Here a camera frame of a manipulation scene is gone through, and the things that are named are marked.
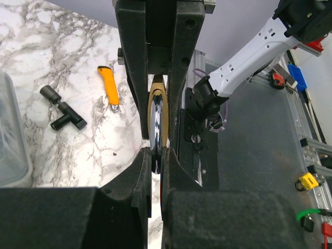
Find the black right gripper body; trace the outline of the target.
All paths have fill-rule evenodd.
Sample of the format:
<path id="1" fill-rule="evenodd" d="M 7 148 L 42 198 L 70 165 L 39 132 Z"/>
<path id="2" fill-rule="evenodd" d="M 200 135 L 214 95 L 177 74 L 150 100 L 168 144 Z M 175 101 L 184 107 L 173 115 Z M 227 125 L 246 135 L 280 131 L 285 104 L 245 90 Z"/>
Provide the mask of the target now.
<path id="1" fill-rule="evenodd" d="M 112 1 L 119 32 L 144 34 L 148 74 L 168 72 L 174 39 L 176 8 L 196 1 Z"/>

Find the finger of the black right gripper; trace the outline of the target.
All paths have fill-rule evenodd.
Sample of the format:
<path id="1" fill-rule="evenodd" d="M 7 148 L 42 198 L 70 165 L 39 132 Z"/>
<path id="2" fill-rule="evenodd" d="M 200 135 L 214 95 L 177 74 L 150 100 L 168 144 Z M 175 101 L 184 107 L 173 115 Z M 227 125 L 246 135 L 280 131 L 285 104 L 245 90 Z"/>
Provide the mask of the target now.
<path id="1" fill-rule="evenodd" d="M 174 33 L 168 73 L 169 135 L 173 140 L 177 125 L 177 111 L 186 74 L 204 22 L 205 6 L 202 1 L 177 1 Z"/>
<path id="2" fill-rule="evenodd" d="M 148 139 L 145 2 L 117 1 L 115 13 L 128 83 L 140 116 L 142 138 Z"/>

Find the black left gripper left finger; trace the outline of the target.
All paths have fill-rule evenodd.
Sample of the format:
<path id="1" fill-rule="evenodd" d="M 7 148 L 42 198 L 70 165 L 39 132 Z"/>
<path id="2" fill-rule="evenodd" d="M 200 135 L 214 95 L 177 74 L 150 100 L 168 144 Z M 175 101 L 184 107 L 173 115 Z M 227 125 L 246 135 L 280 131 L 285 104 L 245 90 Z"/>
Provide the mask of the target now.
<path id="1" fill-rule="evenodd" d="M 147 248 L 150 170 L 142 148 L 100 188 L 2 188 L 1 248 Z"/>

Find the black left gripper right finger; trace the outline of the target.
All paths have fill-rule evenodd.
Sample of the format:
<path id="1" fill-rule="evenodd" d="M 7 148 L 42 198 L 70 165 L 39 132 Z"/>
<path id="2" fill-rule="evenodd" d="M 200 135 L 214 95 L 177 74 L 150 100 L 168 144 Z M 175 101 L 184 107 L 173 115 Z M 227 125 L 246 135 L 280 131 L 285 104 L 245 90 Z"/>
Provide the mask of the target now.
<path id="1" fill-rule="evenodd" d="M 273 192 L 202 188 L 172 148 L 161 158 L 162 248 L 303 248 L 290 203 Z"/>

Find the brass padlock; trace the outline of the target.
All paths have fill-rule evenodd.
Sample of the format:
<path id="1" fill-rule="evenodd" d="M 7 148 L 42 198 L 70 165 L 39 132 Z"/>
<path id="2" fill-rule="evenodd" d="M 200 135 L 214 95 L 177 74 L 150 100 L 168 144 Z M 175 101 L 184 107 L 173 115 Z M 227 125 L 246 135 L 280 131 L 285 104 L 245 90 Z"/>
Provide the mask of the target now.
<path id="1" fill-rule="evenodd" d="M 148 135 L 150 142 L 151 170 L 161 172 L 161 157 L 167 146 L 169 111 L 167 91 L 162 75 L 155 75 L 150 88 L 147 110 Z"/>

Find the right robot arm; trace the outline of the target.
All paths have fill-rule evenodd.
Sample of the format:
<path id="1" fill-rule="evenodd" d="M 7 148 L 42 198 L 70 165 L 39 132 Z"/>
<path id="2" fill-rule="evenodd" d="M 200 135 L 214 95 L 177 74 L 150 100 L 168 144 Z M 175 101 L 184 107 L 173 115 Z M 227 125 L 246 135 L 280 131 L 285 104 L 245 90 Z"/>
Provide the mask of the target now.
<path id="1" fill-rule="evenodd" d="M 168 117 L 164 135 L 171 139 L 185 77 L 204 17 L 205 1 L 113 1 L 127 81 L 140 116 L 142 138 L 149 139 L 148 80 L 167 75 Z M 209 74 L 212 95 L 197 91 L 194 117 L 217 111 L 237 86 L 259 68 L 299 43 L 331 31 L 331 1 L 280 1 L 257 35 L 219 69 Z"/>

